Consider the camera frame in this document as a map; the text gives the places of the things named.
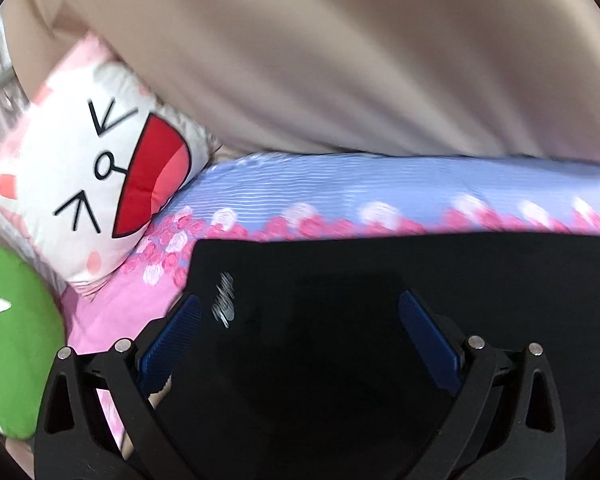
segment green cushion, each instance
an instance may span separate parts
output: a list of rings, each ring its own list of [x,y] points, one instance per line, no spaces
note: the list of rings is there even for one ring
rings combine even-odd
[[[31,437],[64,325],[42,279],[0,247],[0,433]]]

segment cartoon face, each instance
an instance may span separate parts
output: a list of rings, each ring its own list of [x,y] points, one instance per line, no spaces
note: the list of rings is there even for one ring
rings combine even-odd
[[[208,151],[200,128],[142,92],[122,64],[60,73],[47,84],[17,156],[0,161],[0,208],[19,216],[20,230],[61,276],[93,282],[124,261]],[[192,162],[188,143],[204,156]]]

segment metal pin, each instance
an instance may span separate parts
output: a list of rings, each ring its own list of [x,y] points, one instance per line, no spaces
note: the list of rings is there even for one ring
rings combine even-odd
[[[542,355],[542,352],[544,351],[542,349],[542,346],[539,343],[531,343],[529,345],[529,351],[535,355],[535,356],[539,356]]]
[[[68,346],[63,346],[58,350],[58,359],[67,359],[71,355],[71,349]]]
[[[116,349],[116,352],[120,352],[122,354],[122,352],[126,352],[131,348],[131,340],[126,338],[118,339],[114,345],[114,348]]]
[[[485,345],[484,339],[482,339],[479,335],[472,335],[467,342],[474,350],[482,350]]]

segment open red mouth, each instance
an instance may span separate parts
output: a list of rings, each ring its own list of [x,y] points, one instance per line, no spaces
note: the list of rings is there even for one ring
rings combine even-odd
[[[187,143],[164,119],[149,114],[126,170],[112,238],[132,235],[149,223],[190,170]]]

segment beige fabric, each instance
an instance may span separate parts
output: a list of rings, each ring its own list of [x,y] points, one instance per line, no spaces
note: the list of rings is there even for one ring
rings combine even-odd
[[[88,28],[238,152],[600,160],[593,0],[8,0],[34,91]]]

